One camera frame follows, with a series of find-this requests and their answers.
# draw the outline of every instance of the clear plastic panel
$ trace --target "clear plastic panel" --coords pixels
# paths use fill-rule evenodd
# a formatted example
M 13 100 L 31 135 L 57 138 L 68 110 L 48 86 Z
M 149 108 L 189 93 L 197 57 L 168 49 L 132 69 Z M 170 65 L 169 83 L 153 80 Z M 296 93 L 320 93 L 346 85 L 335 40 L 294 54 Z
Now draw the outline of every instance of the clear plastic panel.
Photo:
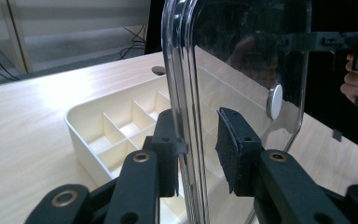
M 251 221 L 230 195 L 216 145 L 220 107 L 238 111 L 265 149 L 287 150 L 301 126 L 307 52 L 278 48 L 310 31 L 307 0 L 166 1 L 162 45 L 191 223 Z

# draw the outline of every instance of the wooden table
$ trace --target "wooden table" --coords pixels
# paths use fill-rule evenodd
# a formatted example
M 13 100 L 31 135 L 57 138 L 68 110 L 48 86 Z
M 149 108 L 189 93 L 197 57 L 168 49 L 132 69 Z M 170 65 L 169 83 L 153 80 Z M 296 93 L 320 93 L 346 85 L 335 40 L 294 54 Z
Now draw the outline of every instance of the wooden table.
M 69 108 L 140 84 L 160 53 L 0 85 L 0 223 L 23 223 L 52 189 L 97 186 L 76 160 L 64 122 Z M 358 183 L 358 146 L 305 115 L 290 152 L 318 184 L 343 194 Z

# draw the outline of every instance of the screw hole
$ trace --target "screw hole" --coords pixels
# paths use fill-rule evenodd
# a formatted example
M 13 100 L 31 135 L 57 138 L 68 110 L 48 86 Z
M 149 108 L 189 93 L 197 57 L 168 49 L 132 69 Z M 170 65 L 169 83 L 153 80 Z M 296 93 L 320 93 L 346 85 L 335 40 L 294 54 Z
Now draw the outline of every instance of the screw hole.
M 136 162 L 144 162 L 149 160 L 149 155 L 146 153 L 138 153 L 135 156 L 133 156 L 133 160 Z
M 287 157 L 279 152 L 269 153 L 269 158 L 273 161 L 287 161 Z
M 54 196 L 51 204 L 55 207 L 65 207 L 66 205 L 74 202 L 77 198 L 77 195 L 77 191 L 73 189 L 65 190 Z

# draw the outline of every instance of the white organizer box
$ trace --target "white organizer box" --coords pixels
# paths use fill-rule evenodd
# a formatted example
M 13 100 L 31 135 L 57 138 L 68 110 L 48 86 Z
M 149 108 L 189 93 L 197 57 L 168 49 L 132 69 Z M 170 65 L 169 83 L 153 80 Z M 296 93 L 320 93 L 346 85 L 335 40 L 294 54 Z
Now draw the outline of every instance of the white organizer box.
M 259 135 L 267 131 L 271 122 L 265 116 L 265 108 L 221 77 L 201 68 L 198 74 L 205 83 L 200 90 L 200 112 L 210 219 L 212 223 L 219 223 L 226 217 L 234 217 L 237 220 L 233 223 L 241 223 L 252 210 L 253 200 L 228 195 L 227 181 L 214 150 L 216 110 L 219 106 L 236 109 L 251 125 L 255 123 L 253 126 Z M 75 153 L 99 186 L 118 177 L 125 157 L 142 148 L 145 137 L 153 135 L 158 114 L 170 107 L 167 80 L 163 76 L 78 105 L 67 113 Z M 181 178 L 179 180 L 179 197 L 161 199 L 161 223 L 186 222 L 185 198 Z
M 156 77 L 68 111 L 65 120 L 75 153 L 98 186 L 119 176 L 126 156 L 142 148 L 153 135 L 158 114 L 169 108 L 166 77 Z M 161 223 L 186 222 L 182 189 L 179 197 L 161 199 L 160 209 Z

